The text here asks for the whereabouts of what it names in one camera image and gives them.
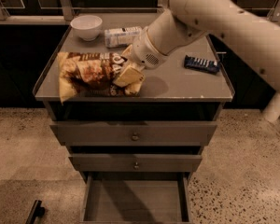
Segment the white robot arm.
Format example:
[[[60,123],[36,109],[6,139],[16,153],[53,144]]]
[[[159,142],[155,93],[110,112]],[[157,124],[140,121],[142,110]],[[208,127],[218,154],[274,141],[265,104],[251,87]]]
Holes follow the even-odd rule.
[[[222,41],[280,93],[280,26],[231,0],[169,0],[169,8],[141,31],[123,56],[155,69],[174,50],[207,34]]]

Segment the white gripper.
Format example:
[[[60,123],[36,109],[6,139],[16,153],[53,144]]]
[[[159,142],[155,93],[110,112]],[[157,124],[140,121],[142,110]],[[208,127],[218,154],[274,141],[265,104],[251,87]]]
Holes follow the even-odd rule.
[[[146,69],[156,69],[167,60],[167,56],[159,53],[150,42],[146,27],[133,40],[133,43],[121,53],[121,56],[127,60],[131,59]],[[145,75],[139,65],[134,63],[125,65],[113,79],[113,83],[123,88],[135,82],[143,81]]]

